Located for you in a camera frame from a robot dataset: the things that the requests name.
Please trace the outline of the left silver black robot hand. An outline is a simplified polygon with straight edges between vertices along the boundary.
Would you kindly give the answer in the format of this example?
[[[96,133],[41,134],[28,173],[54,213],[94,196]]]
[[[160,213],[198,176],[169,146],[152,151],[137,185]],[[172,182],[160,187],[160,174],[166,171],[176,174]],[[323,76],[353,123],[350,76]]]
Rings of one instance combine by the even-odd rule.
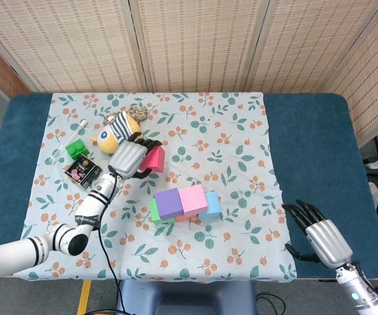
[[[140,166],[146,156],[157,147],[162,146],[158,140],[139,138],[141,132],[133,133],[128,140],[119,145],[119,149],[113,154],[108,164],[111,175],[120,179],[144,179],[151,172],[151,168],[140,172]]]

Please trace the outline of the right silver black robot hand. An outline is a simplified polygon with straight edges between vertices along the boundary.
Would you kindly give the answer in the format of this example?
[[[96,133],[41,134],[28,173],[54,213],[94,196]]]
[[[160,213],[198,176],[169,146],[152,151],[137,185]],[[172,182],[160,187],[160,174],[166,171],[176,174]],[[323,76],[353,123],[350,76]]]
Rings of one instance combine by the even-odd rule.
[[[299,261],[322,263],[329,269],[336,270],[352,262],[353,251],[336,225],[314,205],[297,200],[297,205],[283,204],[306,239],[311,244],[313,253],[301,253],[291,244],[285,248]]]

